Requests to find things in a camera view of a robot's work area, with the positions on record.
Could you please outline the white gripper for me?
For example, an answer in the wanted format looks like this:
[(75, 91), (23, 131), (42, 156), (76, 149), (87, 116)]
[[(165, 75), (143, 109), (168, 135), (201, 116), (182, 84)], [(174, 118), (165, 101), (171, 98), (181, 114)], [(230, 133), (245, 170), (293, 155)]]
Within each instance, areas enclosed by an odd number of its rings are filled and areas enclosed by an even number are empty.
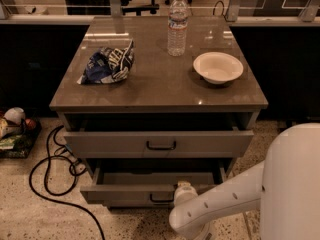
[(188, 181), (179, 181), (177, 183), (177, 187), (178, 188), (174, 193), (175, 206), (181, 205), (182, 203), (198, 196), (196, 189), (191, 186), (191, 183)]

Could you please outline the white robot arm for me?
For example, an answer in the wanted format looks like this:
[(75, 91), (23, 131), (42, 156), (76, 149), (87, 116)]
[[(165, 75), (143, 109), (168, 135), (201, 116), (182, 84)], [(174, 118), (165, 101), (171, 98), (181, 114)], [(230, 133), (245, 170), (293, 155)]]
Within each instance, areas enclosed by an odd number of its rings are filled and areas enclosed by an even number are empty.
[(283, 131), (264, 161), (203, 194), (178, 187), (169, 223), (187, 240), (213, 240), (213, 220), (254, 209), (261, 240), (320, 240), (319, 123)]

